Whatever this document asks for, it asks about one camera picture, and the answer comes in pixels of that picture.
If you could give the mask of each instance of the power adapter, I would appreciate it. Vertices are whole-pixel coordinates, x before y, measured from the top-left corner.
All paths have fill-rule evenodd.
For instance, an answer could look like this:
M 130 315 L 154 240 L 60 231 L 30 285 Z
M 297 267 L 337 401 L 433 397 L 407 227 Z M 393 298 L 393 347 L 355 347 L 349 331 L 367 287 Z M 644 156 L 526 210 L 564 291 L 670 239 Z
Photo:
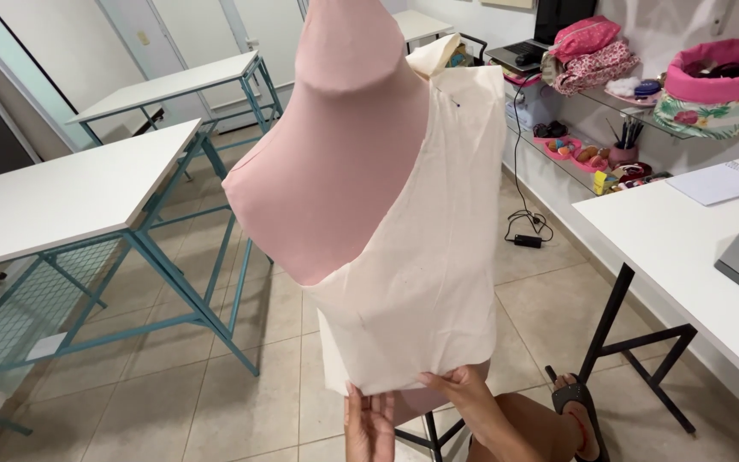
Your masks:
M 517 246 L 532 248 L 540 248 L 541 244 L 544 242 L 540 236 L 525 236 L 523 234 L 516 234 L 514 239 L 507 240 Z

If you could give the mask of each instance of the hand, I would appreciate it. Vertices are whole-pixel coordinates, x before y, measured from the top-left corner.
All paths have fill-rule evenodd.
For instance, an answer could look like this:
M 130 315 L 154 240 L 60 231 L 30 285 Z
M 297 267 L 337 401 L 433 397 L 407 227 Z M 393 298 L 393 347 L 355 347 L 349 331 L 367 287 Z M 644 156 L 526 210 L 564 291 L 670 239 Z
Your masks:
M 510 424 L 472 366 L 461 366 L 441 376 L 421 373 L 418 382 L 446 396 L 480 443 L 490 450 Z
M 344 398 L 346 462 L 393 462 L 393 393 L 364 398 L 352 383 L 347 383 L 346 389 L 349 392 L 349 397 Z

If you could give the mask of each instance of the table top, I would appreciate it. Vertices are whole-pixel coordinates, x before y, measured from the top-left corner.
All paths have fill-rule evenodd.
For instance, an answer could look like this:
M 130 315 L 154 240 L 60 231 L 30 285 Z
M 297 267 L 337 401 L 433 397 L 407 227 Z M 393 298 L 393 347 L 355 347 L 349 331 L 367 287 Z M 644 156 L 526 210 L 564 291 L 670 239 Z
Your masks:
M 226 80 L 241 77 L 259 55 L 258 50 L 211 62 L 198 68 L 186 69 L 169 76 L 147 80 L 117 89 L 111 95 L 67 121 L 81 123 L 122 113 L 147 104 L 193 93 Z
M 0 262 L 128 228 L 200 119 L 0 175 Z
M 405 12 L 394 14 L 393 17 L 398 21 L 398 27 L 404 34 L 405 42 L 434 36 L 452 28 L 446 22 L 438 21 L 415 10 L 406 10 Z
M 739 285 L 713 267 L 739 233 L 739 199 L 704 207 L 657 182 L 574 207 L 739 368 Z

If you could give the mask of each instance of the dress form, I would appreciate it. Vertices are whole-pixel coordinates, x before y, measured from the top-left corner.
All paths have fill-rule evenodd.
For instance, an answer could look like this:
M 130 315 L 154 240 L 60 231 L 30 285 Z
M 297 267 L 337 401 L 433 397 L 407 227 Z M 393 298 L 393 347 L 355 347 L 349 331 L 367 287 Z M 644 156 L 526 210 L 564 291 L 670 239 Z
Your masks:
M 231 207 L 297 283 L 317 284 L 361 254 L 410 176 L 428 119 L 429 83 L 380 1 L 312 0 L 293 98 L 224 181 Z M 427 389 L 397 393 L 396 424 L 446 403 Z

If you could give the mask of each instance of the spiral notebook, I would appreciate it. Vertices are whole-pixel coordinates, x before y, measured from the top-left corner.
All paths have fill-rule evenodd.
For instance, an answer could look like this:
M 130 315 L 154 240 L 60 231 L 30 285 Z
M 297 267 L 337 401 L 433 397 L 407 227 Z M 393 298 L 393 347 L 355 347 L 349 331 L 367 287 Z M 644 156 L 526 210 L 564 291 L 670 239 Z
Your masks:
M 666 183 L 709 206 L 739 197 L 739 163 L 726 162 L 669 178 Z

